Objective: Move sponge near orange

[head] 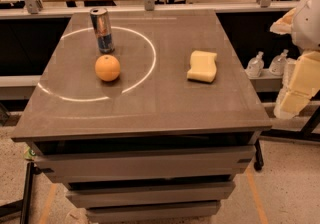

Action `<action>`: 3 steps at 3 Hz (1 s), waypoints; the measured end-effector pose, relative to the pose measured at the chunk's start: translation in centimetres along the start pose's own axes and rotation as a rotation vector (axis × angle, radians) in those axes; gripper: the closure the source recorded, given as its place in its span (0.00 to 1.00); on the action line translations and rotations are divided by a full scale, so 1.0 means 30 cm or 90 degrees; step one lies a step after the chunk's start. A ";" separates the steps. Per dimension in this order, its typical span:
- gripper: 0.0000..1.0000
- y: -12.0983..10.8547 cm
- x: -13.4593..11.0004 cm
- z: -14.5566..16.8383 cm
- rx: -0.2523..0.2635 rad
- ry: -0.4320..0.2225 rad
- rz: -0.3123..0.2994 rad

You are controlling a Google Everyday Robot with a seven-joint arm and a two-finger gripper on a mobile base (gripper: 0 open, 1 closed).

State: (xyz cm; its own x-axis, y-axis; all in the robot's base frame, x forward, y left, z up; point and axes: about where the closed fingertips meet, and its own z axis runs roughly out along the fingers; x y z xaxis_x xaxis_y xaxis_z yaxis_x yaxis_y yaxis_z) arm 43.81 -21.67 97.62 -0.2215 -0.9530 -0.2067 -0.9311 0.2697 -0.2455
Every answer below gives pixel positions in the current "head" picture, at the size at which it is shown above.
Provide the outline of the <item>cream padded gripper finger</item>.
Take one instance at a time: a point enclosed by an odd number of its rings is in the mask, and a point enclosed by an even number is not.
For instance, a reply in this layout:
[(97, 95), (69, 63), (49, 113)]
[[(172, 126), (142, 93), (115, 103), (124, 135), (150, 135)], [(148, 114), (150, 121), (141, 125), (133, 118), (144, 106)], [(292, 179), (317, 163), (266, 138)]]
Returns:
[(320, 52), (305, 50), (297, 60), (289, 59), (282, 84), (273, 113), (279, 119), (291, 119), (320, 90)]
[(271, 25), (270, 31), (279, 35), (290, 34), (295, 11), (296, 9), (293, 8), (290, 11), (288, 11), (285, 15), (283, 15), (281, 18), (279, 18), (276, 22), (274, 22)]

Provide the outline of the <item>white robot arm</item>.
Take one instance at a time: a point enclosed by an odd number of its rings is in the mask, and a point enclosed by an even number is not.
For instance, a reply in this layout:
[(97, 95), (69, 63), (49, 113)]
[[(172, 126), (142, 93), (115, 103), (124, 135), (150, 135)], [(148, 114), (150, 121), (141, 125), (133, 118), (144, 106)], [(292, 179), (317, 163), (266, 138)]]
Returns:
[(290, 34), (293, 44), (301, 51), (296, 61), (285, 65), (283, 87), (274, 108), (277, 118), (291, 119), (320, 90), (320, 0), (300, 0), (271, 25), (270, 31)]

